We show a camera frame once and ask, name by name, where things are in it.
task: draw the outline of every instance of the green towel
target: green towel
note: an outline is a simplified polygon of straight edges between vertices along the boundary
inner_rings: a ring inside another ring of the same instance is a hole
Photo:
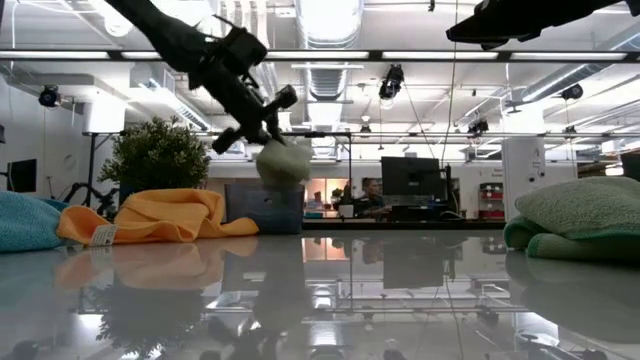
[[[521,216],[505,241],[530,257],[633,261],[640,259],[640,182],[591,177],[549,186],[516,199]]]

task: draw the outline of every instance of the reflective table surface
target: reflective table surface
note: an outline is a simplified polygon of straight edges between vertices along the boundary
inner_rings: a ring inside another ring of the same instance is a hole
[[[640,271],[500,231],[0,255],[0,359],[640,359]]]

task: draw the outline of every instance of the man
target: man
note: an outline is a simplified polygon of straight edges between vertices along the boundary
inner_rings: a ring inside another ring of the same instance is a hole
[[[391,211],[391,206],[385,206],[382,196],[379,194],[378,181],[366,178],[362,182],[364,196],[358,199],[356,213],[359,217],[380,219],[382,215]]]

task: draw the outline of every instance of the fluorescent light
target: fluorescent light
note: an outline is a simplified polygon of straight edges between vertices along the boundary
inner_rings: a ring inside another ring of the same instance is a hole
[[[511,59],[513,60],[622,60],[627,54],[625,53],[609,53],[609,52],[598,52],[598,53],[579,53],[579,52],[571,52],[571,53],[544,53],[544,52],[517,52],[511,55]]]
[[[624,175],[624,169],[617,167],[617,168],[607,168],[604,170],[604,173],[607,176],[622,176]]]
[[[362,70],[364,65],[355,64],[291,64],[292,69],[296,70]]]
[[[124,51],[122,57],[125,59],[135,60],[159,60],[162,59],[160,54],[155,51]]]
[[[368,51],[327,51],[327,50],[301,50],[301,51],[270,51],[267,60],[286,59],[319,59],[319,60],[341,60],[341,59],[366,59],[369,57]]]
[[[109,59],[106,51],[0,51],[0,59]]]
[[[483,51],[385,51],[383,59],[405,60],[493,60],[497,52]]]

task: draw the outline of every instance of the teal towel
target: teal towel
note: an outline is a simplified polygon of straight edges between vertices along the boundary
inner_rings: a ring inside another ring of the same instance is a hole
[[[68,205],[9,191],[0,192],[0,253],[52,249],[60,211]]]
[[[504,230],[513,249],[530,257],[640,259],[640,182],[592,177],[549,186],[516,199],[521,216]]]

